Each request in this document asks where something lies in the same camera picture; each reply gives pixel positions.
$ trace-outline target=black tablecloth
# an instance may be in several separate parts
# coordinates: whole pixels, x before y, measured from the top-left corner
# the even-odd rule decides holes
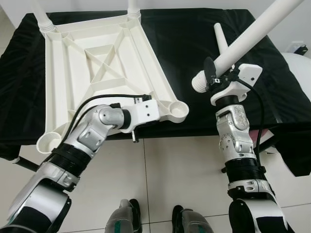
[[[65,24],[126,14],[114,12],[50,13],[50,19]],[[209,94],[196,93],[191,79],[203,69],[207,56],[219,56],[213,25],[221,23],[231,44],[253,21],[247,10],[157,9],[142,10],[141,24],[156,56],[181,101],[190,113],[180,124],[169,121],[139,128],[139,137],[216,135],[215,108]],[[263,67],[255,88],[265,107],[265,128],[311,126],[311,104],[288,65],[268,37],[241,60]],[[45,49],[33,14],[27,14],[0,59],[0,142],[8,145],[35,144],[45,127]],[[259,103],[251,92],[243,102],[252,129],[259,126]],[[110,139],[129,137],[117,134]]]

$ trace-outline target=foot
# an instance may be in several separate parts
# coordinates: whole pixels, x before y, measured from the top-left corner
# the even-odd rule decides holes
[[[141,220],[140,220],[140,207],[136,199],[130,199],[130,203],[133,206],[133,229],[135,233],[141,233]]]
[[[173,233],[183,233],[184,228],[182,224],[182,211],[184,208],[181,205],[176,205],[172,214]]]

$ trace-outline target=tile floor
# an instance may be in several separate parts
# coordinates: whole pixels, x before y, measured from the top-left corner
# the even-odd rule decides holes
[[[0,55],[13,32],[9,19],[0,17]],[[144,233],[172,232],[171,212],[176,204],[200,212],[215,233],[232,232],[227,177],[220,172],[224,161],[217,145],[216,136],[105,142],[70,194],[73,205],[60,232],[103,233],[123,198],[139,200]],[[20,155],[36,163],[45,158],[35,146],[23,146]],[[261,160],[289,223],[296,233],[311,233],[311,177],[295,178],[279,154],[262,154]],[[1,160],[0,226],[32,174]]]

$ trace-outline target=white tube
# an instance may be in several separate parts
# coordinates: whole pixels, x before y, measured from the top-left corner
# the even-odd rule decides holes
[[[220,77],[250,51],[303,0],[276,0],[261,14],[215,61],[216,76]]]
[[[141,14],[137,0],[128,0],[127,15],[129,18],[138,18],[140,20]]]
[[[31,0],[31,6],[35,18],[38,21],[38,26],[42,33],[52,32],[55,29],[52,21],[48,18],[47,14],[44,12],[37,0]]]
[[[214,30],[215,30],[215,34],[216,34],[216,39],[217,39],[219,53],[223,54],[224,51],[227,50],[228,44],[227,44],[227,41],[225,39],[225,35],[224,35],[224,32],[223,32],[221,24],[220,23],[215,23]]]

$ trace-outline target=white wall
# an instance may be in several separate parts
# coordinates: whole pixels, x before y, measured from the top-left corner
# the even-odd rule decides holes
[[[274,0],[138,0],[141,9],[154,8],[222,8],[248,9],[258,17]],[[17,27],[31,8],[28,0],[0,0],[11,22]],[[127,0],[40,0],[47,12],[125,10]],[[270,33],[280,51],[292,41],[304,41],[311,49],[311,0],[305,0]]]

